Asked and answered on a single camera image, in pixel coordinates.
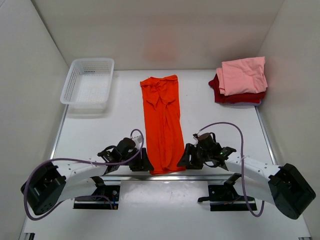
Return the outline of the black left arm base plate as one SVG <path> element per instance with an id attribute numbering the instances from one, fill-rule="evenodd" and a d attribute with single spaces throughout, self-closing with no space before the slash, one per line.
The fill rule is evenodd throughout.
<path id="1" fill-rule="evenodd" d="M 119 184 L 98 187 L 92 195 L 74 199 L 76 210 L 118 210 L 121 186 Z"/>

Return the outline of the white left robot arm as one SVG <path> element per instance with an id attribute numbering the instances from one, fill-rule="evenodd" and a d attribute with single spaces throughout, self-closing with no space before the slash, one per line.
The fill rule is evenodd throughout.
<path id="1" fill-rule="evenodd" d="M 40 220 L 62 202 L 75 199 L 116 206 L 112 191 L 107 190 L 103 176 L 128 166 L 133 172 L 150 172 L 141 137 L 125 137 L 117 145 L 107 146 L 88 160 L 56 158 L 39 165 L 22 185 L 23 203 L 28 216 Z"/>

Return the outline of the orange t-shirt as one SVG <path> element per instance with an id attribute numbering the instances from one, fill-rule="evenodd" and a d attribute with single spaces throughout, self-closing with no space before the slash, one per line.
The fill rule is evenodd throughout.
<path id="1" fill-rule="evenodd" d="M 181 128 L 177 75 L 149 77 L 140 82 L 143 100 L 146 151 L 152 175 L 185 171 L 179 167 L 185 151 Z"/>

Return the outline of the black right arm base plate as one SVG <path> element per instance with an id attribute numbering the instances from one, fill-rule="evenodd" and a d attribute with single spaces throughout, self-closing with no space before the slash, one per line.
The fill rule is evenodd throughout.
<path id="1" fill-rule="evenodd" d="M 234 185 L 241 180 L 241 174 L 234 173 L 221 183 L 208 183 L 208 196 L 199 197 L 197 202 L 209 202 L 211 212 L 249 211 L 242 193 L 237 193 Z"/>

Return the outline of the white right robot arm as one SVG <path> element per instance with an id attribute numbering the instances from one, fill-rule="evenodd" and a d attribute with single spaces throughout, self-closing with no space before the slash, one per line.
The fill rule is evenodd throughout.
<path id="1" fill-rule="evenodd" d="M 232 147 L 221 147 L 212 132 L 194 137 L 197 143 L 186 144 L 178 167 L 201 170 L 212 163 L 211 168 L 232 173 L 223 183 L 210 184 L 208 196 L 198 199 L 199 203 L 209 201 L 212 211 L 256 210 L 254 201 L 262 200 L 296 220 L 316 198 L 315 191 L 294 165 L 280 166 L 242 157 Z"/>

